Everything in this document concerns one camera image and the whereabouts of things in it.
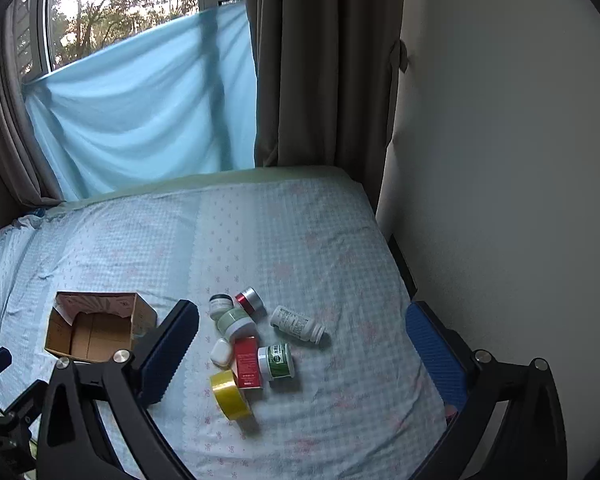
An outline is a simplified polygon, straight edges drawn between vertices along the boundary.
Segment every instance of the gray curtain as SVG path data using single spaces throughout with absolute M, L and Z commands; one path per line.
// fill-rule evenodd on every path
M 378 204 L 403 0 L 246 0 L 258 76 L 258 166 L 343 168 Z
M 13 3 L 0 22 L 0 176 L 25 207 L 62 201 L 58 180 L 36 141 L 15 61 Z

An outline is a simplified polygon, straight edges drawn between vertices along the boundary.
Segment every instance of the bolt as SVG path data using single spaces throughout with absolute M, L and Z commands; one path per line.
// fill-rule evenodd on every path
M 60 370 L 64 370 L 65 368 L 68 367 L 69 365 L 69 358 L 68 357 L 61 357 L 58 359 L 58 361 L 56 361 L 56 368 L 59 368 Z
M 538 358 L 538 359 L 534 359 L 534 366 L 544 372 L 545 370 L 547 370 L 549 368 L 549 363 L 547 363 L 547 361 L 545 361 L 544 359 Z
M 122 349 L 113 354 L 113 360 L 117 363 L 126 363 L 130 356 L 129 350 Z
M 475 360 L 479 363 L 488 363 L 491 361 L 491 354 L 486 350 L 478 350 L 475 353 Z

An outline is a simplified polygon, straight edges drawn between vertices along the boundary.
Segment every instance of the adhesive tape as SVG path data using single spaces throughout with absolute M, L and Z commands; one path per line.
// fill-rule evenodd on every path
M 251 415 L 247 400 L 238 389 L 238 384 L 232 370 L 212 375 L 209 380 L 211 381 L 211 389 L 214 391 L 214 397 L 218 402 L 218 406 L 220 406 L 226 418 L 236 420 Z

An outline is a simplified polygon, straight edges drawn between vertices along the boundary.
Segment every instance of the mattress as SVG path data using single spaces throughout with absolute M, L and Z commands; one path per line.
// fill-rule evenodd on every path
M 294 379 L 248 392 L 253 420 L 220 412 L 208 378 L 215 293 L 252 286 L 326 325 L 290 343 Z M 339 170 L 251 170 L 190 178 L 63 205 L 0 231 L 0 406 L 55 358 L 43 350 L 58 290 L 138 292 L 163 319 L 181 298 L 200 329 L 162 402 L 158 428 L 197 478 L 408 478 L 446 428 L 443 402 L 404 330 L 409 297 L 359 184 Z M 141 477 L 106 404 L 125 469 Z

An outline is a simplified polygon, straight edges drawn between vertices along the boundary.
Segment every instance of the red rectangular box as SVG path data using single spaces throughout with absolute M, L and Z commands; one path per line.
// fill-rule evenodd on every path
M 235 340 L 234 354 L 238 368 L 238 388 L 261 388 L 258 340 L 254 337 Z

